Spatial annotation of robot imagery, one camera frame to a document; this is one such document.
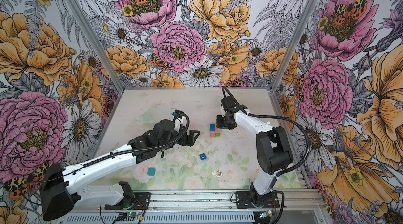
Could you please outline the teal cube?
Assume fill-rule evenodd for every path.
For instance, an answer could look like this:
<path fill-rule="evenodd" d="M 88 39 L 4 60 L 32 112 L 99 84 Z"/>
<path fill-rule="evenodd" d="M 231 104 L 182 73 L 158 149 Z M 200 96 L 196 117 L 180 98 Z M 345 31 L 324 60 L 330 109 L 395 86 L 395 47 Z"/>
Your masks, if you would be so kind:
<path fill-rule="evenodd" d="M 148 176 L 154 176 L 154 175 L 155 175 L 155 172 L 156 172 L 156 170 L 155 170 L 154 167 L 149 167 L 149 168 L 148 168 L 147 175 L 148 175 Z"/>

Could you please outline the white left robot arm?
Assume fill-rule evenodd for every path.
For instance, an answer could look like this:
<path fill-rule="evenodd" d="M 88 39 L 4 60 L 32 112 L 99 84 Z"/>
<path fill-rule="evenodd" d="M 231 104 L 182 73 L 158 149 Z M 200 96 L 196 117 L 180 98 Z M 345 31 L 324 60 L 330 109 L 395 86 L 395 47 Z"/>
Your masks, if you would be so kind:
<path fill-rule="evenodd" d="M 127 182 L 106 188 L 90 184 L 120 169 L 138 165 L 164 153 L 174 145 L 193 146 L 200 131 L 190 130 L 180 118 L 164 119 L 152 130 L 130 140 L 127 144 L 98 158 L 69 166 L 55 164 L 45 173 L 39 188 L 42 217 L 56 220 L 78 206 L 105 205 L 109 210 L 129 208 L 135 195 Z"/>

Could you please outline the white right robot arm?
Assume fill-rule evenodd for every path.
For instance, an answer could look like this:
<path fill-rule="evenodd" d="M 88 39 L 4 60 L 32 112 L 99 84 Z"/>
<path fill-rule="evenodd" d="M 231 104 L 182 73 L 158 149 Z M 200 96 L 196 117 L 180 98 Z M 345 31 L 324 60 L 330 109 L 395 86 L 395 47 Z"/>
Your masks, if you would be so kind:
<path fill-rule="evenodd" d="M 274 192 L 275 184 L 290 164 L 293 163 L 289 139 L 283 127 L 274 127 L 263 122 L 264 116 L 252 114 L 246 106 L 240 105 L 235 98 L 226 96 L 221 99 L 221 115 L 216 117 L 220 129 L 233 130 L 242 127 L 255 137 L 256 154 L 260 172 L 251 183 L 248 196 L 238 196 L 239 208 L 278 207 Z"/>

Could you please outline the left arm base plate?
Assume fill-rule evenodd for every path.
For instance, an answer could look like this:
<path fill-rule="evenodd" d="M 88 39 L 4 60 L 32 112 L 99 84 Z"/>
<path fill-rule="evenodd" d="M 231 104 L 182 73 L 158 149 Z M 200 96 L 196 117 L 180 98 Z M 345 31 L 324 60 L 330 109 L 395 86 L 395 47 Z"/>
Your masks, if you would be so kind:
<path fill-rule="evenodd" d="M 105 210 L 148 210 L 151 193 L 133 193 L 131 196 L 124 196 L 116 205 L 105 205 Z"/>

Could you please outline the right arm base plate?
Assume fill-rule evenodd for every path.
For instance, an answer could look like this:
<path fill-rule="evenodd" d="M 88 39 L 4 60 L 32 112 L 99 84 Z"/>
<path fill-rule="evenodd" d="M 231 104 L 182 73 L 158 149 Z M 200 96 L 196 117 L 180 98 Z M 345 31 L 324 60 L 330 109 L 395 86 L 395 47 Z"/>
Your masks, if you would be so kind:
<path fill-rule="evenodd" d="M 271 192 L 265 195 L 258 195 L 253 191 L 236 191 L 235 201 L 238 209 L 278 209 L 280 208 L 279 196 Z"/>

